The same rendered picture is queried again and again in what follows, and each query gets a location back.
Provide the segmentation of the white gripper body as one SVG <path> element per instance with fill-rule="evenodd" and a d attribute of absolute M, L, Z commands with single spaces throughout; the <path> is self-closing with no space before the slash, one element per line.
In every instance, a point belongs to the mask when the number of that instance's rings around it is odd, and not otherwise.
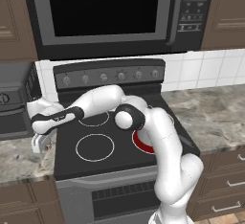
<path fill-rule="evenodd" d="M 39 135 L 35 133 L 31 141 L 33 153 L 42 153 L 45 150 L 46 146 L 51 142 L 54 134 L 54 131 L 50 132 L 47 135 Z"/>

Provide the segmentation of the red saucepan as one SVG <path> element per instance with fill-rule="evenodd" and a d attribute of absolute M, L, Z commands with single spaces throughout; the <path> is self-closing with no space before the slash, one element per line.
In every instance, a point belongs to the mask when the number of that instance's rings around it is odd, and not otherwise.
<path fill-rule="evenodd" d="M 138 148 L 140 151 L 147 153 L 147 154 L 153 154 L 154 149 L 152 146 L 148 146 L 144 144 L 138 137 L 138 131 L 135 130 L 132 133 L 132 143 L 135 145 L 136 148 Z"/>

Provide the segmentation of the dark grey toaster oven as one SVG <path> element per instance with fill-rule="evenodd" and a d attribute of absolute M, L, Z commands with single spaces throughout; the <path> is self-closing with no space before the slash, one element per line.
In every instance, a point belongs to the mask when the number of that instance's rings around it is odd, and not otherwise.
<path fill-rule="evenodd" d="M 33 136 L 27 103 L 41 97 L 33 62 L 0 64 L 0 141 Z"/>

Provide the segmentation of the black stove with hob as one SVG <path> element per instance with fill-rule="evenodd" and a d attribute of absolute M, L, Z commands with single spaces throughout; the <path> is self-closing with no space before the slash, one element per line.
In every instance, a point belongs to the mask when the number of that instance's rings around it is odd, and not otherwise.
<path fill-rule="evenodd" d="M 59 103 L 67 107 L 87 91 L 117 84 L 126 95 L 149 106 L 171 109 L 161 96 L 165 62 L 157 58 L 91 61 L 54 68 Z M 153 70 L 159 72 L 154 78 Z M 141 79 L 135 78 L 141 71 Z M 118 79 L 124 72 L 125 80 Z M 100 75 L 108 80 L 102 82 Z M 89 77 L 84 84 L 83 76 Z M 70 85 L 62 80 L 70 78 Z M 147 224 L 159 208 L 154 193 L 157 166 L 154 153 L 132 143 L 133 131 L 122 131 L 106 112 L 61 126 L 56 133 L 54 175 L 66 224 Z"/>

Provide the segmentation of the brown base cupboard door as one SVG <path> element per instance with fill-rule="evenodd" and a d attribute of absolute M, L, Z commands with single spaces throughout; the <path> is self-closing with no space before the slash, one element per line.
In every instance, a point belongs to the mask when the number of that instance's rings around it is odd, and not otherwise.
<path fill-rule="evenodd" d="M 65 224 L 55 178 L 0 184 L 0 224 Z"/>

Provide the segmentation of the black microwave oven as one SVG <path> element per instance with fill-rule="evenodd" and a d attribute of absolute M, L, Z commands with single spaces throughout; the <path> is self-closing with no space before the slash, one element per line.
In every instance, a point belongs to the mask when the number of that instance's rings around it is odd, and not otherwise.
<path fill-rule="evenodd" d="M 148 56 L 201 49 L 211 0 L 27 0 L 40 60 Z"/>

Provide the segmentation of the brown drawer front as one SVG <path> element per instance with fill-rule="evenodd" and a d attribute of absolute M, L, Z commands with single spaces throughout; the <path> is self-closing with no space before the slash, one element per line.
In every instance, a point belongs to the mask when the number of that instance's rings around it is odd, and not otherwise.
<path fill-rule="evenodd" d="M 222 194 L 237 193 L 245 191 L 245 185 L 238 187 L 229 187 L 226 182 L 238 183 L 245 181 L 245 170 L 238 172 L 230 172 L 223 174 L 215 174 L 213 176 L 205 176 L 198 183 L 194 195 L 196 198 L 215 197 Z"/>
<path fill-rule="evenodd" d="M 197 201 L 190 217 L 193 221 L 245 210 L 245 191 Z"/>
<path fill-rule="evenodd" d="M 245 161 L 237 159 L 240 154 L 245 157 L 245 149 L 202 155 L 204 172 L 207 174 L 226 173 L 245 169 Z"/>

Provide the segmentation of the brown wall cupboard door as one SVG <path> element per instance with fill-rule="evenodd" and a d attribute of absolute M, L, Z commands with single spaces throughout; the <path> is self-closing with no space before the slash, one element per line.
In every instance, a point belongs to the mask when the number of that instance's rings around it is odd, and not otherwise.
<path fill-rule="evenodd" d="M 201 49 L 245 49 L 245 0 L 212 0 Z"/>
<path fill-rule="evenodd" d="M 0 0 L 0 62 L 37 60 L 26 0 Z"/>

